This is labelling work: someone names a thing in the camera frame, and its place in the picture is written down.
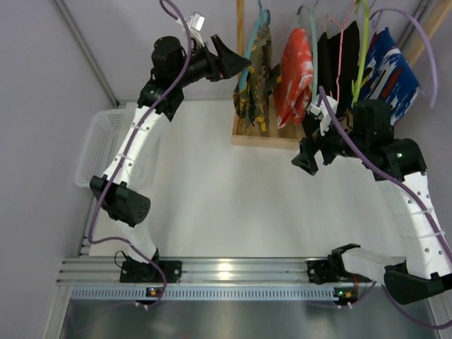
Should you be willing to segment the teal plastic hanger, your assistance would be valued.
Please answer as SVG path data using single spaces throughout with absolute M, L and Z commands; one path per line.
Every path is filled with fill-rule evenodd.
M 248 46 L 246 48 L 246 53 L 245 53 L 245 58 L 248 59 L 249 61 L 251 61 L 250 57 L 251 57 L 252 47 L 254 45 L 254 40 L 256 39 L 256 37 L 258 35 L 259 29 L 263 26 L 264 23 L 270 24 L 270 21 L 271 21 L 270 11 L 267 8 L 264 8 L 262 6 L 261 0 L 258 0 L 257 4 L 258 4 L 258 19 L 254 24 L 254 28 L 253 28 Z M 239 82 L 238 82 L 239 90 L 245 89 L 249 71 L 250 71 L 250 66 L 248 66 L 247 68 L 245 68 L 243 70 L 243 72 L 240 76 Z

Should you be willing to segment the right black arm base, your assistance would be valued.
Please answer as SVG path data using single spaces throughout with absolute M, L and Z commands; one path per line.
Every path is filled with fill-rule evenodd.
M 324 283 L 370 283 L 371 280 L 361 276 L 346 273 L 333 260 L 321 259 L 307 261 L 307 276 L 309 282 L 317 285 Z

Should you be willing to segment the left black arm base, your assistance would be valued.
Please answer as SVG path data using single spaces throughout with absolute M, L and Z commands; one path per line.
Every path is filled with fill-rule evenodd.
M 158 263 L 168 283 L 177 283 L 182 276 L 182 262 L 163 260 Z M 133 259 L 122 263 L 121 283 L 162 283 L 162 275 L 150 263 L 142 263 Z

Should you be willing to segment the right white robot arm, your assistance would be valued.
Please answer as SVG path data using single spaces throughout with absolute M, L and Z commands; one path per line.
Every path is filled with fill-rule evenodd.
M 382 284 L 399 304 L 406 305 L 451 289 L 451 249 L 439 225 L 429 195 L 427 166 L 418 144 L 397 139 L 391 106 L 381 100 L 363 100 L 352 107 L 352 128 L 337 129 L 331 118 L 337 102 L 316 99 L 304 124 L 307 135 L 299 143 L 292 164 L 310 175 L 319 167 L 321 153 L 329 165 L 337 157 L 353 157 L 371 170 L 390 208 L 402 238 L 405 257 L 396 259 L 346 244 L 328 255 L 336 278 L 359 275 Z

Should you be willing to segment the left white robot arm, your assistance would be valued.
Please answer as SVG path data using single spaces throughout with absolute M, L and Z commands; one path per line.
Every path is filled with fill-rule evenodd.
M 123 233 L 115 239 L 130 250 L 121 266 L 123 283 L 166 280 L 145 222 L 151 201 L 139 189 L 151 150 L 184 100 L 183 89 L 202 78 L 211 82 L 232 78 L 251 63 L 229 49 L 217 35 L 211 40 L 215 53 L 194 39 L 189 39 L 186 49 L 174 36 L 155 42 L 151 77 L 141 90 L 123 143 L 108 168 L 90 180 L 90 190 L 97 200 L 94 214 L 105 211 Z

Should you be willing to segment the camouflage trousers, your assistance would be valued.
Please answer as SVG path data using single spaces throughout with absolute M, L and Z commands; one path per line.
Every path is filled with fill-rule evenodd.
M 238 118 L 244 122 L 244 132 L 258 129 L 265 133 L 269 126 L 270 93 L 280 82 L 279 66 L 272 66 L 270 25 L 263 23 L 257 30 L 247 57 L 250 65 L 242 72 L 232 98 Z

